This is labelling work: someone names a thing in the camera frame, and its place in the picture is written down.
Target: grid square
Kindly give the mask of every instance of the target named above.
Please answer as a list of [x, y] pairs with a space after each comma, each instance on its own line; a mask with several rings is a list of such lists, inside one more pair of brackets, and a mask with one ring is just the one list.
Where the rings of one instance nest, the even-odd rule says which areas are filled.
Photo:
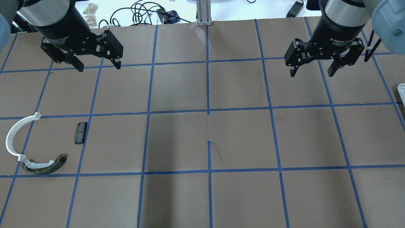
[[152, 114], [145, 171], [208, 168], [207, 113]]
[[283, 172], [291, 228], [362, 227], [347, 170]]
[[209, 65], [210, 108], [268, 107], [261, 61]]
[[69, 227], [136, 227], [140, 180], [140, 176], [80, 177]]
[[353, 176], [369, 228], [405, 224], [405, 168], [354, 169]]
[[27, 222], [30, 227], [65, 227], [74, 183], [74, 177], [17, 178], [1, 227], [26, 227]]
[[207, 65], [155, 66], [151, 111], [207, 109]]
[[402, 73], [405, 72], [405, 56], [380, 55], [375, 56], [375, 59], [382, 75], [384, 76], [385, 82], [388, 85], [388, 89], [390, 90], [392, 97], [394, 97], [397, 102], [402, 102], [398, 93], [398, 85], [405, 83], [405, 77]]
[[359, 60], [328, 77], [332, 61], [321, 61], [330, 96], [335, 104], [391, 102], [373, 61]]
[[39, 32], [19, 33], [4, 70], [49, 69], [52, 59], [41, 49], [42, 38]]
[[[156, 26], [132, 26], [132, 27], [112, 27], [110, 31], [124, 46], [124, 56], [121, 63], [144, 64], [152, 63], [153, 43]], [[103, 65], [111, 66], [109, 60], [104, 60]]]
[[282, 59], [265, 63], [272, 106], [329, 104], [317, 62], [301, 66], [295, 77]]
[[277, 167], [269, 110], [211, 112], [209, 137], [213, 169]]
[[92, 117], [81, 173], [142, 171], [146, 115]]
[[0, 117], [33, 115], [46, 77], [46, 72], [2, 73]]
[[53, 71], [39, 111], [42, 115], [89, 114], [98, 69]]
[[253, 20], [215, 22], [208, 27], [209, 60], [260, 58]]
[[392, 105], [335, 110], [351, 165], [405, 163], [405, 133]]
[[1, 209], [3, 209], [4, 203], [6, 202], [12, 180], [13, 180], [12, 178], [1, 178], [0, 179], [0, 208]]
[[212, 174], [213, 226], [285, 228], [278, 172]]
[[140, 227], [209, 227], [208, 174], [146, 175]]
[[273, 114], [283, 167], [346, 165], [329, 107], [274, 109]]
[[[60, 154], [66, 154], [66, 163], [55, 174], [77, 172], [82, 145], [74, 141], [76, 126], [87, 122], [87, 117], [80, 118], [44, 118], [34, 121], [25, 154], [27, 159], [36, 163], [55, 160]], [[27, 174], [19, 167], [18, 174]]]
[[264, 57], [283, 57], [291, 42], [309, 40], [305, 20], [301, 17], [257, 20]]
[[159, 25], [155, 62], [205, 61], [206, 46], [205, 26], [197, 23]]
[[146, 112], [151, 67], [104, 68], [93, 113]]
[[[0, 120], [0, 142], [4, 143], [6, 141], [7, 133], [17, 121], [19, 120]], [[23, 150], [29, 128], [30, 124], [27, 123], [20, 128], [14, 137], [13, 145], [17, 153], [21, 153]], [[3, 146], [0, 151], [0, 175], [14, 175], [17, 165], [17, 157], [12, 156]]]
[[9, 42], [6, 44], [6, 46], [3, 48], [3, 50], [0, 51], [0, 70], [3, 67], [4, 61], [6, 60], [7, 55], [9, 54], [9, 51], [10, 51], [11, 45], [13, 44], [14, 38], [15, 38], [15, 34], [11, 34]]

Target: robotic arm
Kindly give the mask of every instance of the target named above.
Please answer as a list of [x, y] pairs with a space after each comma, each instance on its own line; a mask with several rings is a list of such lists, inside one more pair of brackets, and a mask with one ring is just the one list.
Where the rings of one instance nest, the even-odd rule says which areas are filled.
[[354, 65], [365, 48], [357, 36], [370, 17], [385, 46], [391, 52], [405, 54], [405, 1], [319, 0], [319, 9], [322, 17], [311, 40], [294, 39], [284, 56], [291, 77], [300, 66], [314, 60], [333, 59], [328, 69], [330, 77], [339, 68]]
[[56, 63], [71, 64], [83, 72], [84, 65], [75, 55], [92, 54], [109, 59], [121, 68], [124, 47], [109, 30], [95, 35], [75, 9], [75, 0], [2, 0], [0, 2], [1, 43], [10, 37], [10, 27], [18, 10], [28, 23], [44, 36], [41, 48]]

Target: white curved plastic part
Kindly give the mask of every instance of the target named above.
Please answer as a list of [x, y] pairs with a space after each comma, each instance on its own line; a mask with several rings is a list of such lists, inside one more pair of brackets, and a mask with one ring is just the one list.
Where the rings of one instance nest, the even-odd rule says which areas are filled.
[[20, 128], [22, 126], [24, 126], [26, 123], [29, 123], [31, 121], [39, 120], [39, 118], [41, 118], [41, 115], [42, 115], [41, 113], [35, 112], [35, 114], [33, 116], [27, 116], [27, 117], [21, 119], [20, 121], [15, 123], [14, 126], [11, 127], [9, 133], [7, 134], [6, 148], [10, 154], [12, 154], [14, 156], [18, 156], [18, 161], [24, 161], [26, 159], [27, 155], [18, 154], [15, 151], [14, 146], [13, 146], [14, 136], [17, 133], [17, 131], [20, 130]]
[[401, 96], [402, 103], [405, 103], [405, 84], [404, 83], [398, 85], [398, 92], [399, 92], [399, 95]]

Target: black cable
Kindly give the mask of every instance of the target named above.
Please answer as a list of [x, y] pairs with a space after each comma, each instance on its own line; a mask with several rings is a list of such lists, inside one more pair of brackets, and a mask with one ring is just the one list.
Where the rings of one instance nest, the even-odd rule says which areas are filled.
[[[115, 14], [116, 12], [118, 12], [118, 11], [120, 11], [120, 10], [123, 10], [123, 9], [137, 9], [137, 8], [132, 8], [132, 7], [119, 8], [118, 10], [116, 10], [116, 11], [113, 12], [113, 14], [112, 14], [111, 17], [110, 17], [110, 21], [112, 21], [113, 16], [114, 16], [114, 14]], [[160, 14], [160, 15], [166, 15], [166, 16], [171, 17], [171, 16], [168, 15], [167, 13], [157, 12], [157, 11], [153, 11], [153, 10], [145, 10], [145, 9], [137, 9], [137, 10], [144, 10], [144, 11], [148, 11], [148, 12], [154, 12], [154, 13], [158, 13], [158, 14]], [[185, 20], [185, 19], [183, 19], [183, 18], [181, 18], [181, 17], [178, 17], [178, 19], [183, 20], [183, 21], [188, 22], [188, 23], [191, 23], [190, 21]]]
[[378, 39], [377, 42], [375, 43], [374, 47], [370, 51], [370, 46], [371, 46], [371, 42], [373, 40], [373, 36], [374, 36], [374, 30], [371, 31], [370, 39], [369, 39], [369, 42], [367, 44], [366, 54], [364, 56], [364, 61], [365, 62], [369, 61], [369, 59], [373, 56], [375, 50], [377, 49], [378, 45], [381, 43], [381, 39]]
[[[145, 5], [146, 5], [146, 4], [149, 4], [149, 3], [155, 4], [155, 6], [152, 6], [151, 8], [146, 9], [146, 6], [145, 6]], [[149, 18], [150, 24], [152, 24], [152, 19], [151, 19], [151, 16], [150, 16], [149, 11], [150, 11], [152, 8], [154, 8], [154, 7], [160, 7], [160, 8], [162, 8], [162, 9], [164, 10], [164, 12], [166, 13], [166, 10], [165, 10], [161, 5], [159, 5], [159, 4], [155, 3], [155, 2], [145, 2], [145, 3], [142, 3], [142, 4], [141, 4], [141, 3], [136, 3], [136, 4], [135, 4], [135, 8], [136, 8], [136, 5], [139, 5], [139, 9], [138, 9], [138, 12], [137, 12], [138, 14], [140, 14], [140, 9], [141, 9], [141, 7], [143, 7], [144, 10], [146, 10], [146, 12], [145, 12], [144, 14], [142, 14], [140, 18], [138, 17], [139, 22], [142, 22], [142, 21], [143, 21], [143, 16], [147, 14], [147, 17]]]
[[138, 2], [140, 2], [140, 1], [142, 1], [142, 0], [136, 1], [134, 4], [132, 4], [132, 5], [131, 5], [131, 8], [135, 7], [135, 4], [138, 3]]
[[105, 23], [107, 23], [108, 27], [110, 27], [110, 24], [108, 23], [108, 21], [107, 21], [106, 19], [103, 19], [103, 20], [101, 20], [101, 21], [98, 23], [98, 28], [100, 28], [100, 24], [101, 24], [101, 22], [103, 22], [103, 21], [105, 21]]
[[114, 25], [114, 27], [115, 27], [114, 20], [116, 20], [116, 21], [117, 21], [118, 27], [120, 27], [121, 25], [119, 24], [118, 20], [117, 20], [116, 18], [113, 18], [113, 25]]
[[134, 24], [135, 24], [135, 22], [138, 23], [137, 17], [138, 17], [138, 18], [142, 18], [142, 15], [137, 16], [136, 14], [140, 14], [140, 13], [136, 12], [136, 13], [134, 13], [134, 15], [132, 16], [132, 22], [133, 22]]

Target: metal bracket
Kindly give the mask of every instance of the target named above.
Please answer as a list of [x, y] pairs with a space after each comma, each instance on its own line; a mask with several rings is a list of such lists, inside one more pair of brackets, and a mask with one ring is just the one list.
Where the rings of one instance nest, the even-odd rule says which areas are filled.
[[197, 24], [212, 25], [211, 0], [197, 0]]

